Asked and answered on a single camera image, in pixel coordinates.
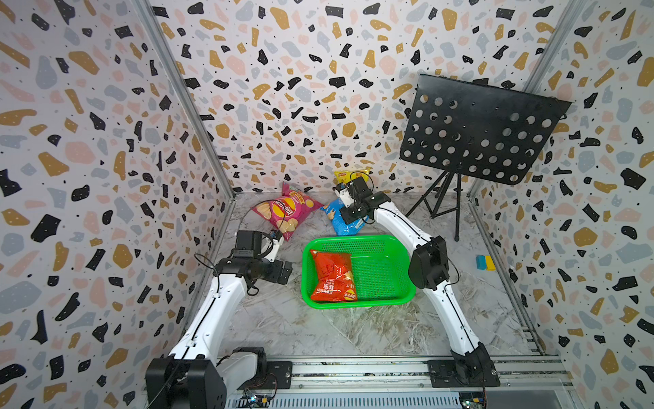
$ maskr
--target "yellow chip bag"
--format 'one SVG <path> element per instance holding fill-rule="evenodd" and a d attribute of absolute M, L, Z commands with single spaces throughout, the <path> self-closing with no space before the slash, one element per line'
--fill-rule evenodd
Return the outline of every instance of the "yellow chip bag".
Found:
<path fill-rule="evenodd" d="M 334 176 L 336 176 L 336 184 L 338 185 L 339 183 L 348 183 L 357 177 L 363 177 L 364 180 L 368 182 L 370 178 L 367 175 L 370 175 L 371 173 L 372 169 L 370 168 L 358 170 L 337 170 L 334 171 Z"/>

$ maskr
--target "red chip bag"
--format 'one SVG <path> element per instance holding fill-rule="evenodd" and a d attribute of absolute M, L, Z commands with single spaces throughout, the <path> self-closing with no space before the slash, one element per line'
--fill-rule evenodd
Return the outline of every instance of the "red chip bag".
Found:
<path fill-rule="evenodd" d="M 314 301 L 356 301 L 349 253 L 324 253 L 311 250 L 316 262 L 318 285 L 311 295 Z"/>

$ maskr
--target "chip bag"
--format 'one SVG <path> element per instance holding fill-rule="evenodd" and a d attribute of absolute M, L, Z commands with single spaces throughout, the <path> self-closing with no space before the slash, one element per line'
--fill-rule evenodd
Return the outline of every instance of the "chip bag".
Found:
<path fill-rule="evenodd" d="M 310 298 L 329 302 L 356 301 L 351 254 L 311 250 L 311 255 L 316 263 L 318 285 Z"/>
<path fill-rule="evenodd" d="M 359 233 L 365 224 L 364 219 L 358 219 L 350 224 L 346 224 L 341 216 L 341 209 L 345 207 L 343 200 L 338 198 L 328 205 L 324 205 L 321 209 L 327 214 L 327 217 L 332 221 L 332 227 L 338 236 L 353 236 Z"/>
<path fill-rule="evenodd" d="M 319 207 L 322 203 L 284 182 L 281 197 L 260 203 L 252 210 L 278 228 L 288 241 L 297 227 Z"/>
<path fill-rule="evenodd" d="M 339 183 L 348 183 L 352 179 L 357 177 L 362 177 L 366 183 L 370 180 L 370 177 L 366 176 L 372 173 L 372 169 L 356 169 L 356 170 L 337 170 L 334 171 L 334 176 L 336 176 L 336 184 Z"/>

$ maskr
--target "terrazzo wallpaper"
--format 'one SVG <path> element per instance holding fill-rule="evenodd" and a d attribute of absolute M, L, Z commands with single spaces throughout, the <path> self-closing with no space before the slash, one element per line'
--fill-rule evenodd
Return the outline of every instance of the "terrazzo wallpaper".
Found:
<path fill-rule="evenodd" d="M 400 192 L 440 173 L 399 159 L 418 74 L 520 90 L 568 2 L 151 3 L 237 192 L 366 167 Z"/>
<path fill-rule="evenodd" d="M 586 407 L 652 408 L 654 2 L 587 4 L 540 88 L 567 118 L 525 182 L 476 202 Z"/>
<path fill-rule="evenodd" d="M 214 173 L 130 3 L 0 12 L 0 407 L 141 407 L 216 240 Z"/>

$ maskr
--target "metal frame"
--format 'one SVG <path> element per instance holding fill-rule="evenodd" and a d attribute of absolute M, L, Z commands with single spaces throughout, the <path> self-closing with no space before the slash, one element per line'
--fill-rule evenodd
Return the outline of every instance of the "metal frame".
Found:
<path fill-rule="evenodd" d="M 498 276 L 500 276 L 500 279 L 502 280 L 502 284 L 504 285 L 506 294 L 509 296 L 509 300 L 513 305 L 513 309 L 515 310 L 518 316 L 518 320 L 520 321 L 520 324 L 526 327 L 531 333 L 531 336 L 534 340 L 538 353 L 540 353 L 541 355 L 545 355 L 545 350 L 543 349 L 541 342 L 539 341 L 538 333 L 536 332 L 536 327 L 531 321 L 531 318 L 529 318 L 529 314 L 527 313 L 525 306 L 520 301 L 520 296 L 518 295 L 518 292 L 515 289 L 515 286 L 513 285 L 513 282 L 509 276 L 509 272 L 507 271 L 506 266 L 502 262 L 502 258 L 500 257 L 500 254 L 497 250 L 497 246 L 493 244 L 491 237 L 489 236 L 489 233 L 484 228 L 481 220 L 481 215 L 477 211 L 477 206 L 475 206 L 475 204 L 472 203 L 472 198 L 468 202 L 468 206 L 470 207 L 470 213 L 472 213 L 472 217 L 475 219 L 475 224 L 477 225 L 477 228 L 481 233 L 481 238 L 484 241 L 486 248 L 489 250 L 490 257 L 493 259 L 493 262 L 495 263 L 497 274 Z"/>
<path fill-rule="evenodd" d="M 229 224 L 230 217 L 232 215 L 232 211 L 235 206 L 236 197 L 232 187 L 230 186 L 229 179 L 225 174 L 224 168 L 222 167 L 222 163 L 220 162 L 220 159 L 218 159 L 218 155 L 216 154 L 216 151 L 214 150 L 213 145 L 209 140 L 207 130 L 205 129 L 204 124 L 200 119 L 196 105 L 188 93 L 188 89 L 184 83 L 184 79 L 182 78 L 182 75 L 177 70 L 177 65 L 175 64 L 175 58 L 173 56 L 172 51 L 168 47 L 168 42 L 164 39 L 164 33 L 161 29 L 161 26 L 157 23 L 154 12 L 152 11 L 152 5 L 150 4 L 150 1 L 131 0 L 131 3 L 134 6 L 134 10 L 138 15 L 141 23 L 143 23 L 143 27 L 147 35 L 150 37 L 152 48 L 159 56 L 161 64 L 163 65 L 163 70 L 165 71 L 166 75 L 168 76 L 168 79 L 170 80 L 173 91 L 177 93 L 177 97 L 180 99 L 180 104 L 182 105 L 182 108 L 186 111 L 186 116 L 188 117 L 188 120 L 191 123 L 193 132 L 195 132 L 195 134 L 198 136 L 200 145 L 202 146 L 202 149 L 205 152 L 206 159 L 216 175 L 216 182 L 222 189 L 220 193 L 224 195 L 227 201 L 227 208 L 225 209 L 225 212 L 223 212 L 223 216 L 225 217 L 225 219 L 222 221 L 220 227 L 218 228 L 217 239 L 214 240 L 213 247 L 209 254 L 209 258 L 213 260 L 215 259 L 218 253 L 218 249 L 220 248 L 220 245 L 222 244 L 222 240 L 227 231 L 227 226 Z M 205 283 L 207 281 L 209 272 L 210 270 L 207 268 L 202 273 L 202 277 L 201 277 L 202 283 Z M 188 314 L 184 319 L 184 324 L 182 326 L 183 330 L 186 330 L 186 328 L 188 328 L 191 322 L 191 318 L 193 318 L 193 316 L 195 315 L 195 312 L 199 307 L 198 304 L 200 298 L 201 298 L 201 291 L 196 291 L 195 295 L 191 299 L 191 303 L 188 308 Z"/>
<path fill-rule="evenodd" d="M 583 406 L 568 373 L 557 356 L 491 357 L 500 377 L 495 391 L 554 391 L 562 409 Z M 290 389 L 277 391 L 270 407 L 387 407 L 460 408 L 459 392 L 481 392 L 482 388 L 431 388 L 427 361 L 451 357 L 268 357 L 269 362 L 292 361 Z M 242 396 L 235 393 L 228 407 L 237 408 Z M 450 397 L 451 402 L 441 399 Z M 354 399 L 347 404 L 329 399 Z"/>
<path fill-rule="evenodd" d="M 537 91 L 537 87 L 543 82 L 545 75 L 547 74 L 547 70 L 552 64 L 552 61 L 559 53 L 561 46 L 563 43 L 565 43 L 568 35 L 572 32 L 575 22 L 579 18 L 579 15 L 583 11 L 584 7 L 588 5 L 588 3 L 589 2 L 587 0 L 570 0 L 566 8 L 563 10 L 563 13 L 561 14 L 554 34 L 552 34 L 550 37 L 547 47 L 545 48 L 545 52 L 538 61 L 535 70 L 532 72 L 532 74 L 529 76 L 529 79 L 525 83 L 523 92 L 533 94 Z M 497 251 L 496 246 L 492 243 L 489 233 L 483 227 L 481 215 L 477 211 L 477 206 L 472 203 L 472 200 L 479 194 L 483 182 L 484 180 L 482 179 L 475 179 L 468 191 L 468 205 L 470 206 L 470 211 L 472 212 L 475 223 L 477 224 L 477 227 L 481 233 L 484 244 L 486 244 L 486 247 L 489 249 L 490 256 L 492 257 L 495 266 L 497 267 L 498 275 L 502 280 L 502 284 L 504 284 L 504 288 L 509 296 L 509 299 L 511 300 L 511 303 L 513 304 L 513 308 L 517 312 L 520 323 L 523 326 L 527 326 L 529 328 L 529 331 L 532 333 L 532 336 L 536 341 L 536 347 L 538 348 L 538 351 L 542 355 L 545 355 L 545 351 L 543 350 L 541 343 L 538 341 L 536 328 L 531 322 L 529 314 L 527 314 L 525 307 L 520 301 L 520 297 L 517 294 L 517 290 L 515 289 L 512 280 L 509 277 L 507 268 L 504 263 L 501 262 L 500 254 Z"/>

